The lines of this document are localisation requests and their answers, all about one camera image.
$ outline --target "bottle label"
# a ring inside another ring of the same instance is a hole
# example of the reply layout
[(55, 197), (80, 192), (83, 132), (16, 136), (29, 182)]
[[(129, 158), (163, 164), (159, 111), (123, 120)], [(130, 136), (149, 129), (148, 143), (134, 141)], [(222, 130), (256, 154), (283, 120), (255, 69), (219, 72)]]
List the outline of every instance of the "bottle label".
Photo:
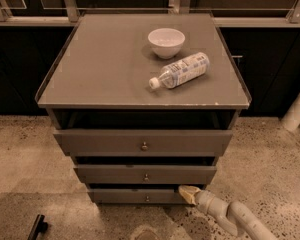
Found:
[(176, 85), (181, 85), (204, 74), (208, 66), (207, 57), (203, 53), (197, 53), (166, 67), (175, 75)]

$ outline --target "drawer handle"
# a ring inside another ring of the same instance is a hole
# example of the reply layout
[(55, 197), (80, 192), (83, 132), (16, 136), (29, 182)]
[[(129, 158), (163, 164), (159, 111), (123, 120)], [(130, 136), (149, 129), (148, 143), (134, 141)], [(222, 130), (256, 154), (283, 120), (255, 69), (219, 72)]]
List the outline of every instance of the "drawer handle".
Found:
[(148, 176), (148, 174), (147, 174), (147, 173), (144, 175), (144, 178), (143, 178), (143, 180), (144, 180), (144, 181), (149, 181), (149, 176)]
[(142, 150), (142, 151), (147, 151), (148, 148), (149, 148), (149, 147), (148, 147), (148, 145), (147, 145), (147, 142), (144, 141), (143, 144), (142, 144), (142, 146), (141, 146), (141, 150)]

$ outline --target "bottle cap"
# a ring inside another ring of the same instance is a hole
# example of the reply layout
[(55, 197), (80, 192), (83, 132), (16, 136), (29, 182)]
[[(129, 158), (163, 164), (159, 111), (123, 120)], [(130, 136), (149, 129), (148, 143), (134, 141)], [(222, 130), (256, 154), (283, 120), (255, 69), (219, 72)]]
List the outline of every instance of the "bottle cap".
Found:
[(149, 85), (152, 89), (157, 89), (160, 87), (160, 82), (157, 77), (153, 77), (149, 80)]

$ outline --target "white bowl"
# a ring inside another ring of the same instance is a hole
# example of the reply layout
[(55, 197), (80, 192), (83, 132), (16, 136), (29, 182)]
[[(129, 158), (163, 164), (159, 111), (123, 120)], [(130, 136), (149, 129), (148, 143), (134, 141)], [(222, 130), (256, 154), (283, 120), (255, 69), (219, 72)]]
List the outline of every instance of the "white bowl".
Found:
[(176, 55), (185, 39), (182, 32), (173, 28), (159, 28), (148, 35), (152, 50), (162, 59), (170, 59)]

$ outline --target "cabinet top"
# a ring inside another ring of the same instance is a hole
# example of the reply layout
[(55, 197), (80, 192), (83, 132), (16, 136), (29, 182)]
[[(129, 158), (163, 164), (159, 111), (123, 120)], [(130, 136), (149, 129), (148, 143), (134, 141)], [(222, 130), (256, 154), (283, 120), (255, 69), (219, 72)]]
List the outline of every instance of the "cabinet top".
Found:
[[(148, 44), (157, 28), (182, 31), (186, 41), (172, 59)], [(152, 91), (160, 69), (196, 52), (210, 60), (205, 75), (174, 89)], [(245, 109), (249, 94), (209, 14), (85, 15), (48, 85), (43, 108)]]

